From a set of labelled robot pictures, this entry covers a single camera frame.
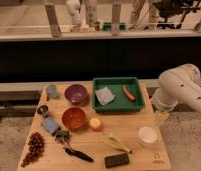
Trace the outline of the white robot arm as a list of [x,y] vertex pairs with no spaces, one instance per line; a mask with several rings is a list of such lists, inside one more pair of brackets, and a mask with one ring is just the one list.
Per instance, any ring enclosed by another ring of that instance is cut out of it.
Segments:
[[155,124],[160,127],[172,111],[182,101],[201,114],[201,87],[196,81],[201,72],[194,64],[183,64],[166,70],[158,77],[159,87],[151,102],[155,107]]

